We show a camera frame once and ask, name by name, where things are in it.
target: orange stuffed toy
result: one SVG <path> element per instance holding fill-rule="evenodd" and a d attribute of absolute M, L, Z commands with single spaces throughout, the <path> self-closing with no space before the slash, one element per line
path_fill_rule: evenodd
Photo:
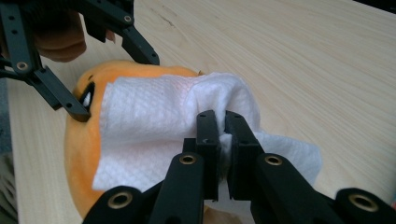
<path fill-rule="evenodd" d="M 73 93 L 77 99 L 82 99 L 80 101 L 89 109 L 91 117 L 87 122 L 79 122 L 67 116 L 64 157 L 70 192 L 82 217 L 87 215 L 103 194 L 102 191 L 92 189 L 92 181 L 100 160 L 99 118 L 106 84 L 114 82 L 118 77 L 160 77 L 164 74 L 199 76 L 198 73 L 180 66 L 162 67 L 130 61 L 111 61 L 95 66 L 79 79 Z M 90 94 L 90 100 L 84 102 L 87 93 Z"/>

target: light wood surface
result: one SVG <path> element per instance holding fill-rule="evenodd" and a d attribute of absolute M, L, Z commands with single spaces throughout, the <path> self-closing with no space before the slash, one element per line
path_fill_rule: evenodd
<path fill-rule="evenodd" d="M 239 74 L 264 130 L 318 145 L 316 190 L 334 197 L 358 187 L 390 203 L 396 15 L 347 0 L 136 0 L 134 9 L 162 65 Z M 44 61 L 70 90 L 95 64 L 130 59 L 119 38 L 87 41 L 71 63 Z M 54 112 L 22 82 L 10 80 L 8 92 L 20 223 L 80 223 L 64 175 L 64 110 Z M 210 214 L 205 223 L 237 223 Z"/>

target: human hand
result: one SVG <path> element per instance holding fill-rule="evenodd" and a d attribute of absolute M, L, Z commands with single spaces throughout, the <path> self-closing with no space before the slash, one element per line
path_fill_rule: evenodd
<path fill-rule="evenodd" d="M 40 55 L 55 62 L 66 63 L 84 53 L 87 46 L 78 13 L 68 10 L 64 15 L 67 17 L 68 23 L 62 29 L 40 27 L 40 29 L 34 30 L 33 37 L 35 47 Z M 115 35 L 107 31 L 106 38 L 114 41 Z M 0 34 L 0 44 L 2 55 L 6 58 L 9 57 L 3 34 Z"/>

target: wood grain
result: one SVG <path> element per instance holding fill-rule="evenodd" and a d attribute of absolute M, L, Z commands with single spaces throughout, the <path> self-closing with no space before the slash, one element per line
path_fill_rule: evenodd
<path fill-rule="evenodd" d="M 320 147 L 316 190 L 396 192 L 396 16 L 347 0 L 135 1 L 162 65 L 227 71 L 249 84 L 261 126 Z M 130 57 L 87 36 L 71 63 L 45 61 L 73 89 L 95 64 Z M 65 113 L 8 82 L 20 223 L 79 223 L 63 167 Z M 238 223 L 209 210 L 205 223 Z"/>

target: embossed paper towel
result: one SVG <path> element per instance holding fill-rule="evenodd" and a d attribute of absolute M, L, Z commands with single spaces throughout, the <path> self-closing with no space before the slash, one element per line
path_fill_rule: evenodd
<path fill-rule="evenodd" d="M 245 117 L 266 152 L 288 158 L 313 183 L 321 159 L 318 149 L 260 128 L 260 113 L 249 87 L 238 76 L 213 73 L 200 77 L 119 77 L 107 84 L 102 102 L 101 158 L 94 189 L 119 185 L 142 191 L 162 181 L 183 140 L 195 137 L 195 117 L 214 110 L 227 167 L 231 136 L 224 133 L 226 110 Z"/>

